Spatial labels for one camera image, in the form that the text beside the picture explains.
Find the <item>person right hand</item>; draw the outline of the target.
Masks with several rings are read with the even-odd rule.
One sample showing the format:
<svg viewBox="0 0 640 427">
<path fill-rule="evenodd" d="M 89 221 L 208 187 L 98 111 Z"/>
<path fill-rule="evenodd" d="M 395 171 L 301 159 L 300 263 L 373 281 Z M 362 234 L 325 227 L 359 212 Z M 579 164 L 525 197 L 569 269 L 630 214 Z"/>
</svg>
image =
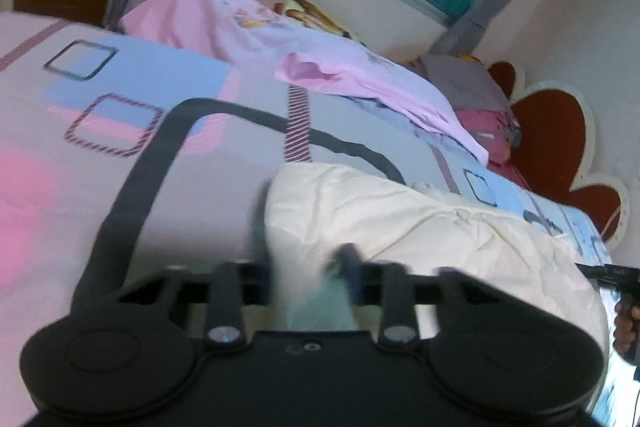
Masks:
<svg viewBox="0 0 640 427">
<path fill-rule="evenodd" d="M 639 326 L 639 308 L 626 308 L 620 301 L 615 306 L 616 317 L 614 321 L 614 350 L 622 357 L 631 351 L 632 346 L 637 341 L 638 333 L 636 327 Z"/>
</svg>

